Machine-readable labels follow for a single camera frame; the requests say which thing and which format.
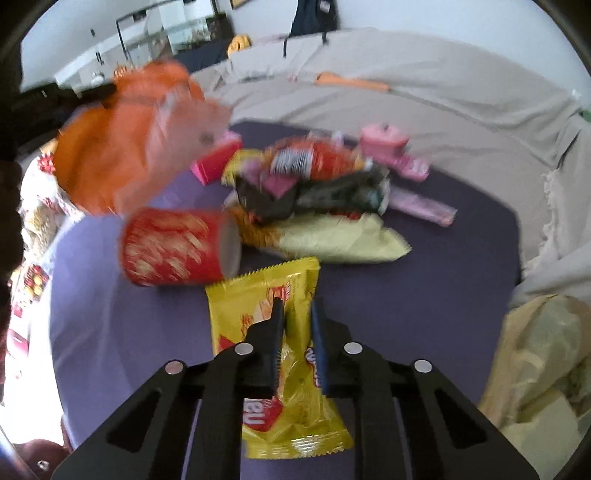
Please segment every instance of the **pink box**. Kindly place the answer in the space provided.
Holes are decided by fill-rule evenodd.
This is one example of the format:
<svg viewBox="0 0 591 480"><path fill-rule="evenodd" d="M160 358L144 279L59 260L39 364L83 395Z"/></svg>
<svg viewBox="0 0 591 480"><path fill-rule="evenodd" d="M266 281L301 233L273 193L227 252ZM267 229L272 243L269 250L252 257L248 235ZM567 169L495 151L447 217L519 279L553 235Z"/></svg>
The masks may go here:
<svg viewBox="0 0 591 480"><path fill-rule="evenodd" d="M193 164L191 170L204 185L219 180L234 153L241 148L242 136L227 130L209 153Z"/></svg>
<svg viewBox="0 0 591 480"><path fill-rule="evenodd" d="M372 124L361 130L359 146L366 157L383 162L404 155L408 136L388 124Z"/></svg>

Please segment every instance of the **snack pile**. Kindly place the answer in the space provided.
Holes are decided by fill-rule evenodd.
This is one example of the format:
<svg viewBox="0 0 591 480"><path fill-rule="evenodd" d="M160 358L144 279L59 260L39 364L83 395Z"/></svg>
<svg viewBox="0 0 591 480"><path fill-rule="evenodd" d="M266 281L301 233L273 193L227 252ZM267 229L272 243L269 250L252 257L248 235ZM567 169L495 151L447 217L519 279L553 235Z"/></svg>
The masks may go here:
<svg viewBox="0 0 591 480"><path fill-rule="evenodd" d="M359 145L310 133L265 151L238 150L222 174L234 188L225 207L242 243L284 258L308 255L323 262L387 262L411 248L384 227L395 209L449 226L456 210L391 185L390 174L424 181L429 164L407 153L408 137L391 125L368 125Z"/></svg>

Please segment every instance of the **chip bag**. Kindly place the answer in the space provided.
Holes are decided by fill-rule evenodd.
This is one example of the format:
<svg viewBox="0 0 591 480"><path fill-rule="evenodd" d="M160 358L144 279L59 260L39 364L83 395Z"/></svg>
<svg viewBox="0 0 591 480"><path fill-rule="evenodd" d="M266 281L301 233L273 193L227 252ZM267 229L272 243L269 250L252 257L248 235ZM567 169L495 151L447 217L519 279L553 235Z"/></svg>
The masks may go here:
<svg viewBox="0 0 591 480"><path fill-rule="evenodd" d="M277 395L244 401L242 437L249 458L295 459L353 445L335 404L322 396L316 375L310 302L319 270L316 258L303 258L206 288L215 354L242 342L253 323L268 320L274 298L285 304Z"/></svg>

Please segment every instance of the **orange object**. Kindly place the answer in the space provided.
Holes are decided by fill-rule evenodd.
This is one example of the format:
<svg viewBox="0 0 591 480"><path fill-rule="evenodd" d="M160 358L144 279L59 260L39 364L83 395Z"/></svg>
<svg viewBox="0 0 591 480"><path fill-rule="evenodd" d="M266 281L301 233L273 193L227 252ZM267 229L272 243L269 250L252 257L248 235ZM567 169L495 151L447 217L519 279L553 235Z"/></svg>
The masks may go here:
<svg viewBox="0 0 591 480"><path fill-rule="evenodd" d="M332 72L322 72L316 77L316 85L338 85L343 87L363 88L377 92L389 92L390 87L385 83L372 82L370 80L344 79Z"/></svg>
<svg viewBox="0 0 591 480"><path fill-rule="evenodd" d="M62 132L54 155L58 184L91 215L124 215L149 202L211 149L231 114L205 101L176 62L151 63L115 84L103 105Z"/></svg>

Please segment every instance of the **purple tablecloth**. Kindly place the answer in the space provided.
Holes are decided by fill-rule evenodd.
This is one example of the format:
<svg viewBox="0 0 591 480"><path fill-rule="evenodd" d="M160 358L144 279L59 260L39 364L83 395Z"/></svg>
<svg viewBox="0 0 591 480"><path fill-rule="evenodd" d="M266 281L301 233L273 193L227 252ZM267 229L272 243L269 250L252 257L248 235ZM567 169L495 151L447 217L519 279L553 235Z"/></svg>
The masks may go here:
<svg viewBox="0 0 591 480"><path fill-rule="evenodd" d="M245 122L233 130L246 148L305 133ZM515 215L486 194L437 170L424 184L402 186L459 209L447 229L388 212L385 223L412 245L406 257L378 265L323 265L317 293L328 315L386 359L427 358L473 402L484 391L501 323L519 272ZM228 190L203 187L189 172L154 205L219 206ZM202 287L141 288L121 274L122 220L86 218L58 247L51 298L51 344L57 386L73 444L80 445L169 359L212 358ZM280 260L245 248L243 272ZM351 425L351 408L339 404ZM353 478L353 455L306 460L243 460L247 480Z"/></svg>

